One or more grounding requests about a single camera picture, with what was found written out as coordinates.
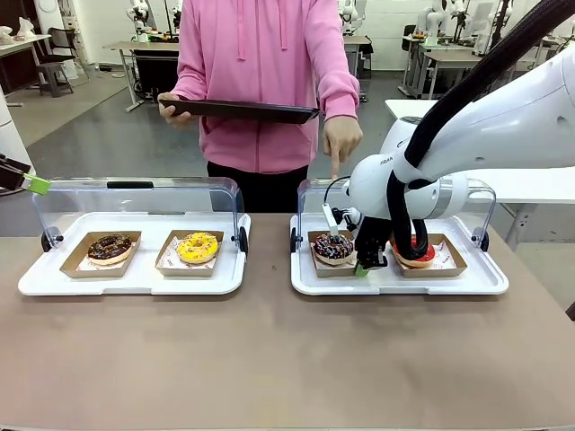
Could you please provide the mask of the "person's left hand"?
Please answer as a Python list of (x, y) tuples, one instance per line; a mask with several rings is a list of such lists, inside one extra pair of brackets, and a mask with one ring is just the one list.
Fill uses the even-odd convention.
[(331, 176), (339, 177), (340, 167), (358, 147), (363, 132), (358, 120), (349, 116), (329, 118), (323, 125), (323, 152), (331, 161)]

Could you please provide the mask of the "red glazed donut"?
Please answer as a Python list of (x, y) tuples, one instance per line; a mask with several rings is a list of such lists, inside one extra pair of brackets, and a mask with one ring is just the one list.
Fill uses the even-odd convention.
[(429, 244), (426, 253), (419, 259), (409, 260), (404, 258), (398, 251), (395, 241), (391, 241), (396, 260), (406, 268), (428, 268), (436, 257), (434, 247)]

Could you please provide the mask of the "black serving tray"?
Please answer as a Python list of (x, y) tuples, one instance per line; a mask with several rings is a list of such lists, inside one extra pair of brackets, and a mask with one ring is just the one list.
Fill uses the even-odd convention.
[(188, 101), (188, 100), (158, 100), (165, 108), (173, 106), (174, 115), (184, 112), (203, 117), (220, 119), (236, 119), (259, 121), (277, 124), (302, 125), (315, 119), (320, 114), (318, 108), (284, 106), (256, 102), (238, 101)]

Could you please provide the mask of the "red donut in box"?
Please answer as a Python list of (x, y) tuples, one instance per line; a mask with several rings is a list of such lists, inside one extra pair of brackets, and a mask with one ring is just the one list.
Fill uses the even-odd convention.
[(407, 260), (399, 254), (395, 243), (391, 244), (405, 278), (458, 277), (467, 269), (463, 257), (443, 233), (430, 233), (426, 254), (416, 260)]

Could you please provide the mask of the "person's right forearm pink sleeve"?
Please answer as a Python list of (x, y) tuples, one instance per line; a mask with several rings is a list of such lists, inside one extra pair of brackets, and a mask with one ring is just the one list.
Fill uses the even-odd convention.
[(190, 101), (203, 101), (208, 97), (208, 81), (212, 67), (212, 57), (202, 53), (184, 52), (179, 54), (178, 80), (172, 93)]

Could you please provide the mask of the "black trousers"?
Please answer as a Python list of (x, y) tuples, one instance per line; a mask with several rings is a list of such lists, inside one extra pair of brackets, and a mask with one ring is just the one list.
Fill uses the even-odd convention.
[(307, 178), (308, 166), (282, 173), (244, 172), (212, 162), (209, 177), (234, 180), (243, 197), (247, 213), (290, 213), (298, 210), (298, 187)]

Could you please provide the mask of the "dark donut coloured sprinkles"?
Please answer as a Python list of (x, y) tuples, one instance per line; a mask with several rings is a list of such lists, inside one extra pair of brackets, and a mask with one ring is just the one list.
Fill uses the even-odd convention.
[(342, 234), (322, 233), (313, 240), (313, 250), (321, 262), (339, 266), (350, 262), (354, 243)]

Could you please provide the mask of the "wooden background desk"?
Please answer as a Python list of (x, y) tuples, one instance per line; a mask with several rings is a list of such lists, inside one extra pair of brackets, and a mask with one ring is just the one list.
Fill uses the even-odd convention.
[(0, 88), (5, 95), (17, 92), (38, 82), (37, 42), (45, 43), (49, 35), (35, 35), (31, 39), (0, 45)]

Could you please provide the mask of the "grey background work table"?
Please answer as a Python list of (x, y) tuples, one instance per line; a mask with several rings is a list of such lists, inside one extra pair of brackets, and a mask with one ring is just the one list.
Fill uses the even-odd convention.
[[(407, 53), (407, 60), (397, 89), (414, 100), (439, 99), (481, 60), (471, 48), (456, 44), (428, 47), (412, 36), (402, 37), (402, 48)], [(451, 71), (454, 75), (446, 88), (438, 84), (442, 71)]]

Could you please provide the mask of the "black office chair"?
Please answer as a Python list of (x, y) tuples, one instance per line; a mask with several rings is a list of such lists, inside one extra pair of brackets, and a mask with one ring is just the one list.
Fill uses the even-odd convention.
[(84, 84), (90, 81), (90, 76), (79, 57), (79, 52), (75, 44), (75, 31), (48, 29), (49, 48), (48, 54), (40, 53), (38, 56), (37, 74), (39, 76), (40, 94), (50, 92), (53, 98), (61, 96), (62, 90), (74, 92), (73, 85), (66, 75), (65, 63), (71, 61), (75, 71), (81, 70), (84, 73)]

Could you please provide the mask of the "white side table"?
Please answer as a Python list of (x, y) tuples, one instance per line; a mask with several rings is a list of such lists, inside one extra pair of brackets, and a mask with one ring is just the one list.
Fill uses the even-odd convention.
[(575, 167), (558, 169), (475, 170), (466, 175), (494, 191), (497, 203), (506, 208), (513, 223), (505, 238), (514, 251), (527, 225), (541, 205), (575, 205)]

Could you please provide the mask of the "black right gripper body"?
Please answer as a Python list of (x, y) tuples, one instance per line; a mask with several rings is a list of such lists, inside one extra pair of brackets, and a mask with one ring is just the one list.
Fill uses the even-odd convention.
[(392, 234), (390, 220), (364, 216), (355, 239), (358, 252), (375, 252), (385, 250), (386, 244)]

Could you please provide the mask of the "sprinkled chocolate donut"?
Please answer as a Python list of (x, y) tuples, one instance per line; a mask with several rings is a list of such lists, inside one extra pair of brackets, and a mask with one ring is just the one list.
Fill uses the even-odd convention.
[(350, 262), (348, 262), (346, 264), (339, 265), (339, 266), (327, 265), (327, 264), (321, 262), (320, 260), (318, 260), (318, 258), (315, 256), (315, 253), (313, 250), (313, 240), (318, 235), (320, 235), (322, 233), (330, 233), (330, 232), (329, 231), (311, 231), (308, 233), (309, 250), (311, 252), (312, 261), (314, 263), (316, 275), (318, 277), (351, 277), (351, 276), (353, 276), (355, 273), (357, 257), (356, 257), (355, 243), (354, 243), (354, 239), (353, 239), (353, 236), (351, 235), (351, 233), (348, 231), (339, 231), (339, 234), (346, 236), (347, 238), (352, 240), (354, 243), (354, 252), (352, 254), (352, 258), (351, 258)]

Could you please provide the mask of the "yellow glazed donut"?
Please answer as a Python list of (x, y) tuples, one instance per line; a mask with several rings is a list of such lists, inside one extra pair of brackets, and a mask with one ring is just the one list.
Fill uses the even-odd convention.
[(191, 233), (178, 242), (179, 259), (187, 264), (199, 265), (212, 260), (219, 249), (217, 237), (211, 233)]

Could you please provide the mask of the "chocolate donut with nuts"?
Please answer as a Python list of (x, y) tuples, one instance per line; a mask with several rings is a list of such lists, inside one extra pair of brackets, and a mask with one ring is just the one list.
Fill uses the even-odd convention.
[(88, 248), (87, 258), (95, 265), (114, 265), (125, 260), (131, 248), (132, 241), (127, 235), (111, 234), (93, 242)]

